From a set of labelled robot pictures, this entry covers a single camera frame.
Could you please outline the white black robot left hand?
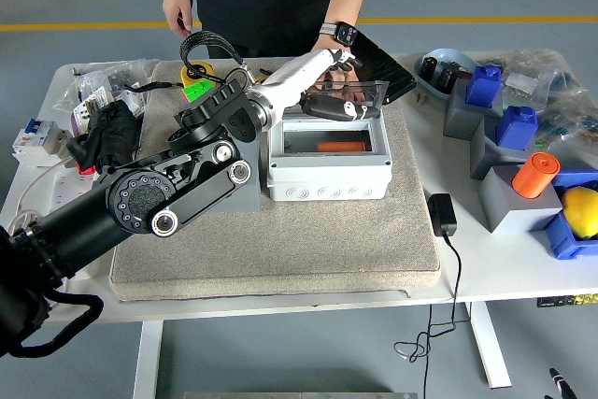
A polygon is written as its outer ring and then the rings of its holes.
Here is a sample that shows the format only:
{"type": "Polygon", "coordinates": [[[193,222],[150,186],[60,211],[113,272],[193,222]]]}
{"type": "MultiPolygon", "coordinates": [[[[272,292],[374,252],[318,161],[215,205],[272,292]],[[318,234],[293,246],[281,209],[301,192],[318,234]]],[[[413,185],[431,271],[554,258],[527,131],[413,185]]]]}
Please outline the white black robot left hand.
{"type": "Polygon", "coordinates": [[[288,61],[263,83],[251,86],[247,96],[264,130],[281,122],[284,110],[298,103],[307,115],[332,121],[377,118],[380,110],[364,102],[354,103],[324,93],[302,96],[329,69],[361,65],[354,55],[344,50],[314,50],[288,61]]]}

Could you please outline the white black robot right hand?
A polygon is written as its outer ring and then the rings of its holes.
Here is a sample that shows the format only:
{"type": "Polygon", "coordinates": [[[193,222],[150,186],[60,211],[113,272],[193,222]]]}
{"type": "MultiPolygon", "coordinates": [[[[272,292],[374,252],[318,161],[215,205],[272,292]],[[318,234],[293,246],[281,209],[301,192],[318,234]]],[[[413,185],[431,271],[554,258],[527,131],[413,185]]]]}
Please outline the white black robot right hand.
{"type": "Polygon", "coordinates": [[[577,399],[577,395],[570,385],[555,368],[550,367],[548,371],[562,399],[577,399]]]}

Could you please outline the person's left hand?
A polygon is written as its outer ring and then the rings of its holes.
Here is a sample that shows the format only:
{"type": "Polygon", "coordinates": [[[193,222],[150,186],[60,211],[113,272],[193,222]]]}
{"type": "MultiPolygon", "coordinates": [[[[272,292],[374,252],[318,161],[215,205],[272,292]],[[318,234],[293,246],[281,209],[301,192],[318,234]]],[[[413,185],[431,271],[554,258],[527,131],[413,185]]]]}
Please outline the person's left hand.
{"type": "MultiPolygon", "coordinates": [[[[338,49],[350,52],[349,47],[343,46],[342,44],[335,42],[333,37],[329,35],[319,35],[316,43],[312,48],[312,50],[321,49],[338,49]]],[[[323,73],[319,78],[319,81],[333,81],[335,83],[352,82],[358,80],[359,79],[354,69],[351,69],[350,71],[345,71],[341,68],[328,70],[327,72],[323,73]]]]}

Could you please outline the person's right hand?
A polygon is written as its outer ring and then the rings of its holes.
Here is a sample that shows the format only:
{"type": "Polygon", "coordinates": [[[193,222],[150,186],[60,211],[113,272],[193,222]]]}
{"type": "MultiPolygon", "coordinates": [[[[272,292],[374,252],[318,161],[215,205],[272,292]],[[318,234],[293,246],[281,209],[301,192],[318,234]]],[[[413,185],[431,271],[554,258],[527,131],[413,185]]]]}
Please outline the person's right hand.
{"type": "Polygon", "coordinates": [[[163,11],[175,35],[186,38],[192,32],[192,0],[163,0],[163,11]]]}

